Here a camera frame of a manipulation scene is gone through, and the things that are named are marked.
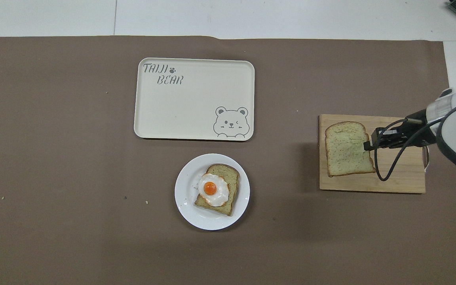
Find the black cable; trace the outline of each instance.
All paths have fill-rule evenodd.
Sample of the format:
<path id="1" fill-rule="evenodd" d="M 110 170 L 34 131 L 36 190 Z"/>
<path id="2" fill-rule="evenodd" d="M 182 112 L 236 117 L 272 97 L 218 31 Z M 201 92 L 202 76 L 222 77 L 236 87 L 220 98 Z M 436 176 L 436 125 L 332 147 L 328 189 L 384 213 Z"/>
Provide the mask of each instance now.
<path id="1" fill-rule="evenodd" d="M 407 141 L 403 144 L 403 146 L 400 148 L 400 151 L 399 153 L 397 154 L 397 156 L 395 157 L 394 161 L 393 161 L 393 164 L 391 164 L 391 167 L 386 175 L 385 178 L 381 177 L 381 174 L 380 174 L 380 170 L 379 170 L 379 167 L 378 167 L 378 147 L 380 145 L 380 141 L 381 141 L 381 138 L 383 136 L 383 134 L 385 133 L 385 131 L 387 131 L 389 128 L 391 128 L 391 126 L 393 125 L 396 125 L 400 122 L 402 123 L 405 123 L 407 121 L 407 119 L 401 119 L 401 120 L 398 120 L 398 121 L 394 121 L 393 123 L 387 125 L 379 134 L 378 134 L 378 138 L 376 139 L 376 142 L 374 143 L 374 165 L 375 165 L 375 168 L 376 168 L 376 174 L 378 175 L 379 179 L 381 181 L 386 181 L 388 180 L 388 178 L 390 178 L 390 175 L 391 175 L 391 172 L 393 172 L 393 169 L 395 168 L 395 165 L 397 164 L 397 161 L 399 160 L 400 158 L 400 155 L 402 155 L 402 153 L 404 152 L 404 150 L 411 144 L 411 142 L 416 139 L 416 137 L 418 137 L 418 135 L 420 135 L 423 131 L 425 131 L 427 128 L 430 128 L 432 125 L 435 125 L 437 123 L 439 123 L 441 121 L 441 119 L 437 119 L 435 121 L 432 121 L 428 124 L 426 124 L 425 126 L 423 126 L 422 128 L 420 128 L 416 133 L 414 133 L 413 135 L 411 135 L 411 137 L 409 137 L 409 139 L 407 139 Z"/>

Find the orange egg yolk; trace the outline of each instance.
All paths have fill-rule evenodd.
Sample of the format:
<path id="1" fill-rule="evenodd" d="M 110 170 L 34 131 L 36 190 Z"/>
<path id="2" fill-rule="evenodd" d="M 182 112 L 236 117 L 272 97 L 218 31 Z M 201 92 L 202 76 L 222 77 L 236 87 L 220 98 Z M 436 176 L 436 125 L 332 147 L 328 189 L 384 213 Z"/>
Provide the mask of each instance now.
<path id="1" fill-rule="evenodd" d="M 216 187 L 216 184 L 214 184 L 214 182 L 209 181 L 209 182 L 205 183 L 203 186 L 203 191 L 207 195 L 214 195 L 216 193 L 216 190 L 217 190 L 217 187 Z"/>

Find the bear face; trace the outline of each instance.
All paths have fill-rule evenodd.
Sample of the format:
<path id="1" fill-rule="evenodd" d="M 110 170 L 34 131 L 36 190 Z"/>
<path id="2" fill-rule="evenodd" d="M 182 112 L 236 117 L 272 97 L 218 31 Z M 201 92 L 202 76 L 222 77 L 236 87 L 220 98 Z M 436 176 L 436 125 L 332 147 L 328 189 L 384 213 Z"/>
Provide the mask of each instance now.
<path id="1" fill-rule="evenodd" d="M 217 137 L 246 137 L 249 132 L 246 108 L 226 110 L 221 106 L 216 109 L 216 115 L 214 132 L 217 133 Z"/>

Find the wooden cutting board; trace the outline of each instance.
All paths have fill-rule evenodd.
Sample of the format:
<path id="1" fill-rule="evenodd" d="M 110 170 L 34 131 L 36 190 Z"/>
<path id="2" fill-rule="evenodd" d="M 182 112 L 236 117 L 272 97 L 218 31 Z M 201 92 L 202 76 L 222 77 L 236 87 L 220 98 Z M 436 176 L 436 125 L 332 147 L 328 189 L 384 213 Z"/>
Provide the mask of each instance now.
<path id="1" fill-rule="evenodd" d="M 401 118 L 375 117 L 375 116 L 353 116 L 353 115 L 320 115 L 320 189 L 323 190 L 345 190 L 345 191 L 369 191 L 369 192 L 396 192 L 396 193 L 425 193 L 425 166 L 423 151 L 425 148 L 410 146 L 406 148 L 389 180 L 379 180 L 376 173 L 354 174 L 339 177 L 328 177 L 326 151 L 325 151 L 325 130 L 329 126 L 343 121 L 355 121 L 365 126 L 366 132 L 371 136 L 377 127 L 385 127 L 388 124 Z M 378 166 L 380 174 L 385 177 L 399 148 L 379 148 Z M 374 151 L 370 152 L 374 160 Z"/>

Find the white tabletop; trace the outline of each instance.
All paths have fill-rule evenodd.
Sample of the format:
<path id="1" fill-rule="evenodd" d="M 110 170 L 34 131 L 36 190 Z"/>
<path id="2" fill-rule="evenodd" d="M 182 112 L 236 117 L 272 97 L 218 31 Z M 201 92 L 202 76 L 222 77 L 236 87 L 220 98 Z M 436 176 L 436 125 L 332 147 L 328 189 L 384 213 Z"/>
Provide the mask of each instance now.
<path id="1" fill-rule="evenodd" d="M 0 36 L 114 34 L 439 40 L 456 90 L 456 15 L 446 0 L 0 0 Z"/>

